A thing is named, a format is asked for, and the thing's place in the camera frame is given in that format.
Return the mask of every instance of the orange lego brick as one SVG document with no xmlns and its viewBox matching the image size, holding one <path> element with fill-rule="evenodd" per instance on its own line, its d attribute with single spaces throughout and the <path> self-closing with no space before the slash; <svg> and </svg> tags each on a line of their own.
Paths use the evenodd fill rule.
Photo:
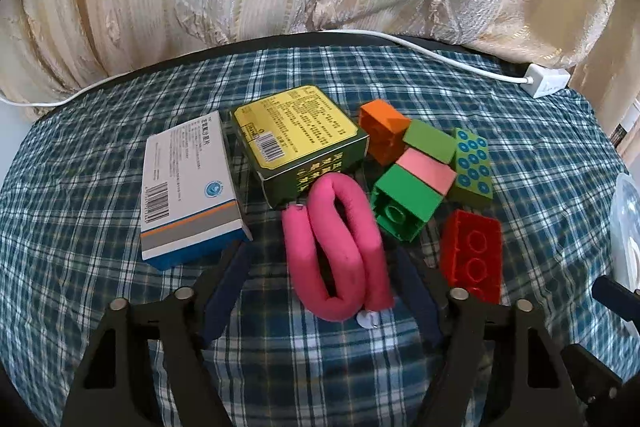
<svg viewBox="0 0 640 427">
<path fill-rule="evenodd" d="M 402 137 L 409 124 L 411 119 L 384 100 L 360 108 L 358 125 L 369 134 L 369 154 L 382 166 L 395 162 L 404 152 Z"/>
</svg>

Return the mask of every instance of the toy building block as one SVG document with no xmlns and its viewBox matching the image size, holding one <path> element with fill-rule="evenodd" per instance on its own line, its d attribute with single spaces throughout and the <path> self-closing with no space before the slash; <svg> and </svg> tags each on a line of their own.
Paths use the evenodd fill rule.
<svg viewBox="0 0 640 427">
<path fill-rule="evenodd" d="M 376 221 L 400 241 L 414 240 L 441 202 L 440 194 L 399 165 L 391 165 L 371 192 Z"/>
<path fill-rule="evenodd" d="M 438 194 L 445 196 L 456 179 L 456 172 L 448 165 L 409 147 L 396 165 L 411 172 L 416 178 L 433 188 Z"/>
<path fill-rule="evenodd" d="M 500 221 L 456 210 L 440 240 L 440 270 L 452 287 L 482 301 L 500 303 L 502 232 Z"/>
<path fill-rule="evenodd" d="M 494 199 L 491 159 L 486 140 L 466 129 L 456 128 L 456 152 L 451 168 L 456 171 L 447 198 L 474 208 L 487 206 Z"/>
<path fill-rule="evenodd" d="M 383 167 L 404 152 L 402 136 L 411 120 L 384 100 L 373 100 L 360 108 L 358 125 L 369 134 L 369 154 Z"/>
<path fill-rule="evenodd" d="M 456 140 L 420 120 L 412 120 L 404 133 L 404 143 L 442 163 L 449 163 L 456 151 Z"/>
</svg>

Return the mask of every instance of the pink foam tube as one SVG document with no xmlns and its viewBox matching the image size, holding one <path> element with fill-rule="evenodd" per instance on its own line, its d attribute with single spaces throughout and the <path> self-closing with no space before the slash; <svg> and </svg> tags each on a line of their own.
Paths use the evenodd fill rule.
<svg viewBox="0 0 640 427">
<path fill-rule="evenodd" d="M 325 250 L 337 294 L 330 297 L 320 275 L 316 243 L 306 207 L 292 204 L 283 210 L 282 229 L 291 283 L 305 308 L 331 322 L 353 317 L 364 301 L 365 274 L 360 252 L 351 235 L 347 238 L 341 234 L 343 242 L 337 251 Z"/>
<path fill-rule="evenodd" d="M 336 197 L 345 207 L 349 228 L 335 209 Z M 309 193 L 308 212 L 291 205 L 282 213 L 282 225 L 291 280 L 311 312 L 343 321 L 363 304 L 369 311 L 393 306 L 380 230 L 364 191 L 352 178 L 337 172 L 322 176 Z M 335 298 L 322 281 L 314 235 L 329 260 Z"/>
</svg>

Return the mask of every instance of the green lego brick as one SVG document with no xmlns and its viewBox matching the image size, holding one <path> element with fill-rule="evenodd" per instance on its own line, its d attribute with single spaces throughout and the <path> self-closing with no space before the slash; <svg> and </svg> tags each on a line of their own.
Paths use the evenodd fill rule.
<svg viewBox="0 0 640 427">
<path fill-rule="evenodd" d="M 458 176 L 447 198 L 474 208 L 487 206 L 494 199 L 491 158 L 486 139 L 466 129 L 454 129 L 456 152 L 450 163 Z"/>
<path fill-rule="evenodd" d="M 449 163 L 456 151 L 456 140 L 433 125 L 412 120 L 404 133 L 404 143 L 442 163 Z"/>
<path fill-rule="evenodd" d="M 399 165 L 392 165 L 371 193 L 376 221 L 401 241 L 412 241 L 441 202 L 440 194 Z"/>
</svg>

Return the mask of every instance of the blue logo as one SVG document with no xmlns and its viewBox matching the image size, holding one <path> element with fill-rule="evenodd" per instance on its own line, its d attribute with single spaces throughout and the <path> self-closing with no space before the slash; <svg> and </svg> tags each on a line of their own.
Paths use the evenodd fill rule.
<svg viewBox="0 0 640 427">
<path fill-rule="evenodd" d="M 207 188 L 204 189 L 204 193 L 207 195 L 207 198 L 215 198 L 222 193 L 222 183 L 220 182 L 209 182 Z"/>
</svg>

